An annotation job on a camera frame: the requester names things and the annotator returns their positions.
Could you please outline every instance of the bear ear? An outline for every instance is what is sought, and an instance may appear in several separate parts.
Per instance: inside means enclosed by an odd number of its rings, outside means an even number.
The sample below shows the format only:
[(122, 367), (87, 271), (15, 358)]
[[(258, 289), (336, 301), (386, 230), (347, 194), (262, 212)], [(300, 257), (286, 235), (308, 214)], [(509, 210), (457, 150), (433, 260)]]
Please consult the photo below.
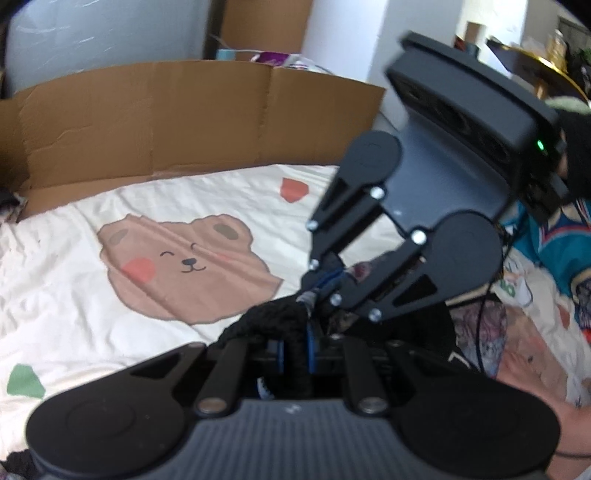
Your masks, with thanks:
[(227, 240), (240, 240), (247, 244), (252, 242), (250, 229), (243, 221), (231, 215), (219, 215), (216, 217), (212, 228)]
[(133, 222), (134, 219), (138, 218), (139, 217), (134, 215), (127, 215), (122, 220), (103, 225), (97, 234), (100, 243), (105, 246), (119, 245), (129, 232), (129, 229), (126, 228), (129, 225), (129, 222)]

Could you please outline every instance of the cardboard box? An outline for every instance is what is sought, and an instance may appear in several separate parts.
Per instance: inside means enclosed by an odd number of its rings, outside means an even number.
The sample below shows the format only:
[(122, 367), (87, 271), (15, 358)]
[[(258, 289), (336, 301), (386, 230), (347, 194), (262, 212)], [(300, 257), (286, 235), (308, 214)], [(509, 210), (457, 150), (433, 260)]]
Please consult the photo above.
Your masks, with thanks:
[(232, 48), (299, 53), (312, 0), (226, 0), (222, 38)]
[(234, 61), (83, 72), (0, 102), (0, 178), (32, 215), (154, 178), (332, 164), (371, 129), (383, 89)]

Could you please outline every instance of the white wall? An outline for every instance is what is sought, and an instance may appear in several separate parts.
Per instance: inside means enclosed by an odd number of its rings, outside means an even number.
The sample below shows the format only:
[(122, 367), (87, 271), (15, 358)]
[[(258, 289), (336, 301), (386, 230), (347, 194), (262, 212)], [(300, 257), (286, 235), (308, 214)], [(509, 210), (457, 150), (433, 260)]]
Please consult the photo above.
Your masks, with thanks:
[(558, 26), (559, 4), (554, 0), (530, 0), (523, 38), (532, 37), (543, 45)]
[(375, 50), (369, 82), (387, 88), (382, 113), (400, 129), (407, 121), (402, 102), (384, 75), (384, 69), (402, 53), (399, 40), (409, 30), (453, 45), (462, 0), (391, 0)]
[(481, 50), (479, 60), (510, 76), (486, 46), (486, 39), (494, 36), (507, 45), (521, 44), (527, 8), (528, 0), (465, 0), (456, 34), (463, 38), (468, 22), (485, 25), (486, 31), (478, 44)]
[(336, 75), (367, 81), (387, 5), (388, 0), (314, 0), (302, 54)]

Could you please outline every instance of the red heart shape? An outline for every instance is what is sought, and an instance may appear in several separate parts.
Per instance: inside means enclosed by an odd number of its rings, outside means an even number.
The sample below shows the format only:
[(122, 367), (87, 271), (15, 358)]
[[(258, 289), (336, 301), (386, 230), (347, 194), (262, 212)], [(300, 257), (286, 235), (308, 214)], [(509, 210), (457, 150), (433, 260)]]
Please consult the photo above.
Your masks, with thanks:
[(286, 202), (299, 202), (310, 193), (310, 188), (303, 181), (293, 179), (283, 179), (281, 183), (281, 197)]

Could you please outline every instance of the textured grip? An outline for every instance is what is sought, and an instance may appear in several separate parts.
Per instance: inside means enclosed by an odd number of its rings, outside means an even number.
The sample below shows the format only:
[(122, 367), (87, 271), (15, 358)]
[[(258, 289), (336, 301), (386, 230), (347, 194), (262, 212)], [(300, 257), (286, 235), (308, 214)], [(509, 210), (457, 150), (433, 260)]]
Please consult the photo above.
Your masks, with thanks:
[[(341, 400), (245, 400), (203, 420), (167, 463), (134, 480), (451, 480), (413, 456), (383, 419)], [(543, 474), (523, 480), (543, 480)], [(45, 476), (43, 480), (59, 480)]]

